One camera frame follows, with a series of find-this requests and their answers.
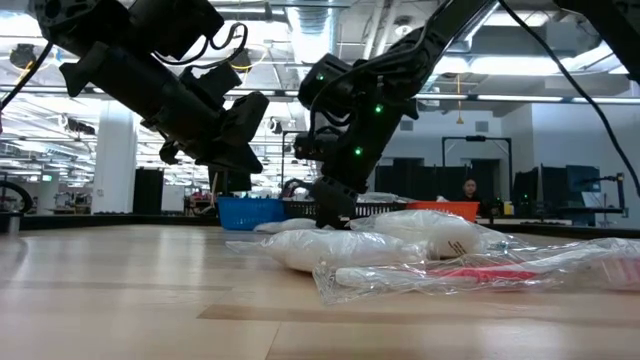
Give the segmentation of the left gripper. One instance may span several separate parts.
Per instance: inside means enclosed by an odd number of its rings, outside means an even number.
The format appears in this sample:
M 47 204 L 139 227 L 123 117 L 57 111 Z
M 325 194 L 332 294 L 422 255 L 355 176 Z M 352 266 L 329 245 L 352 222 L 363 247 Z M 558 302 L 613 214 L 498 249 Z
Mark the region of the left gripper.
M 253 139 L 269 99 L 251 92 L 225 110 L 224 95 L 240 84 L 228 64 L 199 77 L 188 70 L 175 75 L 150 55 L 136 56 L 97 42 L 60 71 L 70 96 L 91 83 L 140 115 L 143 126 L 161 132 L 165 143 L 159 155 L 165 163 L 175 163 L 182 151 L 197 165 L 249 174 L 263 171 L 246 143 Z

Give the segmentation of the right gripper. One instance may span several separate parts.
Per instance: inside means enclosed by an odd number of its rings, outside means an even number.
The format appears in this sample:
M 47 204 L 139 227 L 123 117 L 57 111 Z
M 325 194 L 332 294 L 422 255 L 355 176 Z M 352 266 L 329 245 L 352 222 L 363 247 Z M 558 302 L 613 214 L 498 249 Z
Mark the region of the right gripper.
M 367 179 L 402 118 L 419 117 L 415 98 L 398 100 L 380 94 L 358 98 L 352 115 L 355 118 L 313 184 L 319 228 L 340 228 L 341 218 L 354 214 L 358 198 L 354 190 L 367 189 Z

